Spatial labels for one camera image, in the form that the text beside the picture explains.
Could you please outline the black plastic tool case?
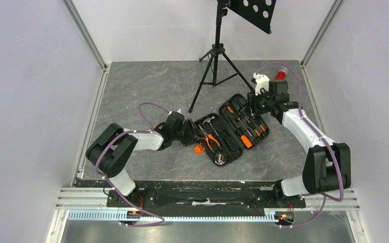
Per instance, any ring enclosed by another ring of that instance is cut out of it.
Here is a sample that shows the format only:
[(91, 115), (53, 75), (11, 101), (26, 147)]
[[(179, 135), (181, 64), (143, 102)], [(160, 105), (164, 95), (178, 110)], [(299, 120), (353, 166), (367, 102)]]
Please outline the black plastic tool case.
[[(234, 124), (232, 123), (235, 119), (235, 116), (231, 114), (227, 106), (230, 106), (233, 111), (241, 117), (243, 123), (247, 126), (248, 130), (252, 133), (251, 141), (253, 142), (253, 147), (250, 149), (245, 148), (242, 141), (239, 139), (239, 137), (236, 134), (236, 129), (234, 127)], [(208, 115), (205, 115), (204, 117), (198, 119), (195, 121), (195, 124), (199, 128), (199, 126), (202, 126), (207, 133), (210, 133), (214, 136), (214, 138), (220, 143), (220, 148), (211, 151), (209, 147), (207, 146), (207, 143), (205, 140), (203, 140), (201, 143), (198, 143), (197, 146), (193, 148), (196, 154), (202, 154), (205, 153), (208, 158), (212, 161), (212, 163), (217, 167), (224, 167), (229, 163), (234, 162), (235, 160), (239, 159), (245, 150), (252, 150), (255, 146), (259, 145), (269, 136), (269, 127), (264, 121), (264, 125), (267, 128), (266, 132), (261, 133), (261, 136), (257, 136), (254, 132), (254, 130), (248, 125), (247, 120), (252, 120), (252, 115), (249, 111), (247, 111), (247, 105), (248, 100), (241, 94), (235, 94), (231, 96), (223, 105), (219, 107), (218, 113), (210, 113)], [(209, 118), (211, 116), (215, 116), (215, 118), (212, 120), (212, 125), (218, 132), (219, 136), (217, 137), (211, 127), (208, 124), (203, 125), (203, 120), (206, 118)], [(218, 166), (214, 163), (213, 158), (214, 154), (217, 152), (222, 152), (227, 157), (226, 164), (222, 166)]]

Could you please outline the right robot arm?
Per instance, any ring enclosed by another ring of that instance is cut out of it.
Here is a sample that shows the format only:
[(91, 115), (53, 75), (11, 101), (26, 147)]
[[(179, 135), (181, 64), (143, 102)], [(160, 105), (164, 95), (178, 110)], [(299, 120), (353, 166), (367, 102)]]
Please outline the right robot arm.
[(293, 196), (326, 195), (343, 191), (351, 185), (351, 150), (346, 143), (327, 137), (309, 119), (297, 101), (290, 100), (287, 81), (270, 81), (260, 75), (251, 79), (255, 90), (248, 94), (249, 111), (254, 115), (270, 113), (287, 128), (306, 152), (302, 174), (279, 180), (272, 193), (273, 202), (284, 207)]

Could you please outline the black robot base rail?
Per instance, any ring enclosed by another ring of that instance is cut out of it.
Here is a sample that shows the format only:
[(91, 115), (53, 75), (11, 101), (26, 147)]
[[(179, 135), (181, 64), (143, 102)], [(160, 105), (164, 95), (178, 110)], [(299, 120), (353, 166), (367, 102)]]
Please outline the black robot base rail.
[(127, 199), (162, 217), (262, 216), (264, 209), (303, 209), (298, 196), (279, 198), (273, 181), (138, 180)]

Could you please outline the black orange nut driver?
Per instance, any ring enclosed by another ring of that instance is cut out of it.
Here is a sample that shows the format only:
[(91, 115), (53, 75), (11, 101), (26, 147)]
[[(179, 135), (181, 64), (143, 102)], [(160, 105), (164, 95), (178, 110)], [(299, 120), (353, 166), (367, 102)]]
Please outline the black orange nut driver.
[(252, 135), (252, 133), (248, 130), (248, 128), (244, 125), (244, 123), (242, 122), (242, 120), (241, 120), (241, 117), (240, 116), (238, 116), (234, 111), (233, 111), (233, 109), (228, 105), (227, 106), (227, 109), (228, 109), (228, 111), (231, 113), (231, 114), (233, 114), (234, 116), (235, 116), (235, 118), (242, 124), (242, 126), (244, 127), (244, 129), (247, 131), (247, 133), (252, 137), (253, 135)]

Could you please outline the small orange-black precision screwdriver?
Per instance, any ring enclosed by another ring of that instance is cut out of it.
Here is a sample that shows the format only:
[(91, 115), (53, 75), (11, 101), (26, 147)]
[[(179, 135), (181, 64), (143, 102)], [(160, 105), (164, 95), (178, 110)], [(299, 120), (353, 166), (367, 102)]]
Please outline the small orange-black precision screwdriver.
[(258, 130), (259, 132), (263, 133), (267, 131), (267, 128), (264, 125), (264, 121), (260, 116), (253, 116), (251, 121), (254, 124), (256, 130)]

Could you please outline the orange-handled pliers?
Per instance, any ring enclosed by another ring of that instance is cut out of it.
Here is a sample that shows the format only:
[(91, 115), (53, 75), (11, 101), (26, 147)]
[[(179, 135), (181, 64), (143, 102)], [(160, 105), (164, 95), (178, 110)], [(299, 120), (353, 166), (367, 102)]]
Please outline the orange-handled pliers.
[(202, 127), (199, 126), (201, 132), (204, 134), (204, 140), (207, 143), (207, 146), (211, 151), (215, 151), (220, 148), (220, 143), (214, 138), (214, 136), (210, 133), (207, 133), (207, 131)]

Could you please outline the claw hammer black handle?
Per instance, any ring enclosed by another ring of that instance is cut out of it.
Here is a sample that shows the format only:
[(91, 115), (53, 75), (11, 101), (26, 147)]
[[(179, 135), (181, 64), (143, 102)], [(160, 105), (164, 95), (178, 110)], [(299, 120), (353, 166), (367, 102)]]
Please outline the claw hammer black handle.
[(211, 117), (209, 117), (209, 118), (204, 119), (204, 120), (203, 120), (203, 125), (208, 124), (208, 125), (211, 127), (211, 129), (213, 130), (214, 134), (218, 137), (219, 134), (218, 134), (218, 132), (216, 131), (216, 129), (215, 129), (215, 128), (213, 127), (213, 125), (212, 125), (212, 120), (213, 120), (214, 118), (215, 118), (215, 116), (211, 116)]

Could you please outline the large orange-handled screwdriver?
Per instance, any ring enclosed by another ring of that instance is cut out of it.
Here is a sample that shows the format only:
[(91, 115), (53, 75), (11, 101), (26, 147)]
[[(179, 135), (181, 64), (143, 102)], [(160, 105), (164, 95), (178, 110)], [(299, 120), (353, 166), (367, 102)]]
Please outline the large orange-handled screwdriver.
[(239, 139), (242, 141), (245, 148), (250, 149), (253, 147), (253, 142), (251, 141), (252, 134), (248, 130), (247, 126), (243, 123), (241, 117), (237, 117), (232, 122), (236, 129), (236, 134)]

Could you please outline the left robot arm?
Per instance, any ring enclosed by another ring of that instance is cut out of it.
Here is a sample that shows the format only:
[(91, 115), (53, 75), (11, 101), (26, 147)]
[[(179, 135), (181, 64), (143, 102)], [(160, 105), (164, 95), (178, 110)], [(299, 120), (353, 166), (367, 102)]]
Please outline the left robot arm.
[(125, 169), (134, 151), (161, 151), (179, 141), (189, 146), (202, 135), (194, 122), (178, 111), (171, 111), (165, 122), (149, 130), (131, 130), (112, 123), (88, 147), (85, 157), (98, 174), (120, 192), (119, 200), (127, 207), (137, 204), (136, 183)]

